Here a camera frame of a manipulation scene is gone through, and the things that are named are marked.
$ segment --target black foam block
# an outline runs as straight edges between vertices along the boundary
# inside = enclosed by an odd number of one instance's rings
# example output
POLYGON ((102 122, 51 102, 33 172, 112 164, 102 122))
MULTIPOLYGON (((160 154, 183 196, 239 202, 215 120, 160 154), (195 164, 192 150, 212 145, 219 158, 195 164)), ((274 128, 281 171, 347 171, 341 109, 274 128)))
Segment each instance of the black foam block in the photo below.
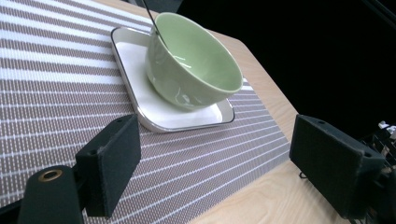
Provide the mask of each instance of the black foam block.
POLYGON ((290 159, 343 218, 363 218, 385 159, 331 124, 297 115, 290 159))
POLYGON ((76 154, 78 174, 88 181, 89 217, 111 217, 140 159, 136 115, 113 120, 76 154))

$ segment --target brass ring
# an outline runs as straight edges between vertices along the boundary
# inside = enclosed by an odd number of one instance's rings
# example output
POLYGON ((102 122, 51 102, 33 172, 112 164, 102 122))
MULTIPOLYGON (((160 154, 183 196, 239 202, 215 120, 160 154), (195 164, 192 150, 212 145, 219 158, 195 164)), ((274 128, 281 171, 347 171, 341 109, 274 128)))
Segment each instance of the brass ring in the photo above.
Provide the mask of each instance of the brass ring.
POLYGON ((62 173, 63 173, 62 170, 50 170, 40 175, 38 177, 38 180, 41 182, 49 182, 61 176, 62 173))

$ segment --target black device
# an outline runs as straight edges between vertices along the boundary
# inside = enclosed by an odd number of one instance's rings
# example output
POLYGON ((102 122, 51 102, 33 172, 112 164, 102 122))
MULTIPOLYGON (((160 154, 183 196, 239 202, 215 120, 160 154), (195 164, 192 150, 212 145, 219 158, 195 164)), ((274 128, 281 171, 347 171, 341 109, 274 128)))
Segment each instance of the black device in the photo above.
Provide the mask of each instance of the black device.
POLYGON ((384 128, 357 140, 297 115, 290 160, 341 217, 396 223, 396 147, 389 137, 384 128))
POLYGON ((114 119, 76 154, 76 165, 45 168, 27 180, 23 198, 0 208, 0 223, 83 223, 111 217, 141 159, 137 116, 114 119))

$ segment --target gray striped table mat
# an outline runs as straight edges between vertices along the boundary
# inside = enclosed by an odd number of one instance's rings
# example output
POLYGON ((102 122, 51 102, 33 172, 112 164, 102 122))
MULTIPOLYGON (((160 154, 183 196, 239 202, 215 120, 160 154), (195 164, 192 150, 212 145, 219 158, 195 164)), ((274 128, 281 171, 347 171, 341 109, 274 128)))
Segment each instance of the gray striped table mat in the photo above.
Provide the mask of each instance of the gray striped table mat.
MULTIPOLYGON (((0 206, 35 172, 73 166, 111 120, 133 113, 111 51, 118 26, 151 22, 91 1, 0 1, 0 206)), ((232 123, 180 133, 140 126, 142 160, 112 218, 185 223, 289 157, 290 144, 255 91, 231 97, 232 123)))

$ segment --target striped placemat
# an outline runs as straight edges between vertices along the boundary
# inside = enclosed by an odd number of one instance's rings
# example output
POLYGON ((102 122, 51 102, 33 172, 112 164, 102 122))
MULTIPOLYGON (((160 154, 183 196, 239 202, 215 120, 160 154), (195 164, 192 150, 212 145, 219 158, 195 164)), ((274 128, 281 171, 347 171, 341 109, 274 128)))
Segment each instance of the striped placemat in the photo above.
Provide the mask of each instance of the striped placemat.
MULTIPOLYGON (((111 51, 118 26, 149 19, 92 1, 0 1, 0 206, 35 172, 63 164, 111 120, 133 113, 111 51)), ((110 219, 185 223, 289 158, 290 144, 255 91, 231 97, 235 120, 180 133, 140 126, 142 160, 110 219)))

